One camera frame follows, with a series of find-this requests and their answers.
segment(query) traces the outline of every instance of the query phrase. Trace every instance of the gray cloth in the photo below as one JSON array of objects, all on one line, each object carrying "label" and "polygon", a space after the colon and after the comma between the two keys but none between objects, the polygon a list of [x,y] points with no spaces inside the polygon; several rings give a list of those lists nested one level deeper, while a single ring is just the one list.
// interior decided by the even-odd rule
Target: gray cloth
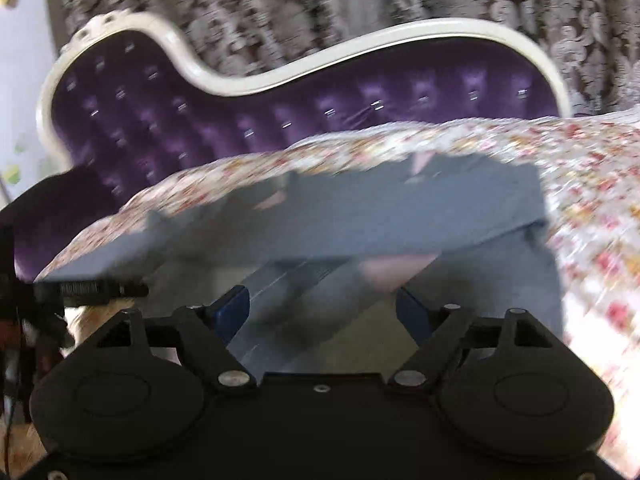
[{"label": "gray cloth", "polygon": [[[436,156],[417,176],[410,166],[292,175],[287,199],[266,210],[254,208],[281,180],[235,190],[175,218],[155,214],[145,232],[120,237],[50,278],[142,275],[151,292],[137,306],[146,316],[210,303],[242,280],[252,312],[229,348],[258,376],[329,371],[325,353],[336,351],[327,345],[386,301],[376,310],[381,317],[358,329],[384,333],[380,323],[390,323],[392,304],[357,265],[369,256],[441,253],[406,284],[425,306],[459,303],[498,317],[518,306],[560,334],[561,291],[545,246],[536,169],[476,155]],[[397,339],[396,327],[390,333]],[[412,349],[406,338],[395,341],[384,344],[399,365]],[[367,344],[380,343],[352,341],[338,353],[348,360],[366,353]]]}]

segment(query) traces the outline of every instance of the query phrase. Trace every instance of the gray brown curtain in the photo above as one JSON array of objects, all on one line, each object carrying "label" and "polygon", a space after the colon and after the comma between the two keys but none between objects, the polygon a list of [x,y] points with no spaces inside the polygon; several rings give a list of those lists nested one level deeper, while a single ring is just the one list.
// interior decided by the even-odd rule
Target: gray brown curtain
[{"label": "gray brown curtain", "polygon": [[545,49],[567,81],[575,113],[640,102],[640,0],[62,0],[62,6],[69,34],[114,9],[158,12],[227,75],[271,70],[398,23],[482,18]]}]

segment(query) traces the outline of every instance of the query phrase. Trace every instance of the purple tufted headboard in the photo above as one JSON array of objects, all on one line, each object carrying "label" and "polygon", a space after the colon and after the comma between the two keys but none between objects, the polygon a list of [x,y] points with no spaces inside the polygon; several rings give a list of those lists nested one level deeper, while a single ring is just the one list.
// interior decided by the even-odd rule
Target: purple tufted headboard
[{"label": "purple tufted headboard", "polygon": [[42,206],[46,220],[18,222],[18,260],[33,277],[139,190],[218,158],[389,121],[568,114],[553,63],[496,23],[399,25],[267,74],[227,78],[162,18],[112,12],[75,35],[44,85],[41,138],[73,170],[23,200],[51,204]]}]

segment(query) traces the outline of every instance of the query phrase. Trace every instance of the purple velvet fabric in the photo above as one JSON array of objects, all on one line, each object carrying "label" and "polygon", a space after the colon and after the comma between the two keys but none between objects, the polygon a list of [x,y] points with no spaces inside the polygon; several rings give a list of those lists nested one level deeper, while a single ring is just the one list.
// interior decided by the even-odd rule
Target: purple velvet fabric
[{"label": "purple velvet fabric", "polygon": [[[557,115],[548,83],[520,54],[474,38],[414,41],[261,94],[224,98],[186,82],[137,31],[114,34],[65,73],[54,127],[76,170],[18,199],[17,259],[34,277],[73,235],[175,171],[283,149],[325,132],[390,121]],[[2,212],[0,222],[8,215]]]}]

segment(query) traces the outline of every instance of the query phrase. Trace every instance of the white piping edge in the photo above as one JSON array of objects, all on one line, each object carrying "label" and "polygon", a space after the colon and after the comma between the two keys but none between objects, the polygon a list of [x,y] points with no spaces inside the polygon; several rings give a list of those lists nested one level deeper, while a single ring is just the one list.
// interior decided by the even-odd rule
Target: white piping edge
[{"label": "white piping edge", "polygon": [[480,38],[508,46],[527,58],[551,86],[561,117],[571,117],[571,101],[564,80],[553,61],[529,38],[505,25],[471,18],[435,18],[384,28],[345,41],[293,61],[269,72],[248,76],[221,76],[195,55],[182,31],[164,18],[149,12],[116,10],[95,16],[63,47],[42,86],[36,110],[38,135],[62,171],[72,167],[70,153],[56,135],[51,119],[55,89],[78,56],[104,38],[123,30],[144,32],[165,51],[178,72],[191,84],[210,94],[242,96],[274,88],[311,72],[353,57],[396,44],[429,38]]}]

